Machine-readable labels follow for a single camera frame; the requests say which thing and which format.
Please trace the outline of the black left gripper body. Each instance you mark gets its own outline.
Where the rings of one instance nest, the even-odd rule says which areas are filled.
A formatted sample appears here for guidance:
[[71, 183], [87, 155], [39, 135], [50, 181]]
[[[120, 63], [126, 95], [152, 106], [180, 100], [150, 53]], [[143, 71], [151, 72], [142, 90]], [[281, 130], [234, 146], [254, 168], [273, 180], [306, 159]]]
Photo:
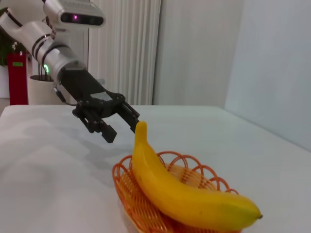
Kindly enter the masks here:
[[85, 69], [63, 69], [60, 81], [77, 101], [73, 114], [79, 118], [102, 119], [124, 108], [125, 97], [106, 90]]

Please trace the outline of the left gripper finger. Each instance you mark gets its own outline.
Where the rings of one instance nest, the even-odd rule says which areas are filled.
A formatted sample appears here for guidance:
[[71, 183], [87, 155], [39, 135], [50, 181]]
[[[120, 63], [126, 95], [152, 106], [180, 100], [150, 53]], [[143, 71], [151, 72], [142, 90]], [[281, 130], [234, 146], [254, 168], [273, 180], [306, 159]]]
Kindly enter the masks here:
[[101, 133], [107, 143], [114, 141], [117, 132], [102, 120], [102, 117], [94, 108], [77, 104], [72, 113], [80, 119], [90, 133]]
[[140, 114], [127, 102], [123, 102], [118, 106], [117, 114], [130, 126], [131, 131], [135, 133]]

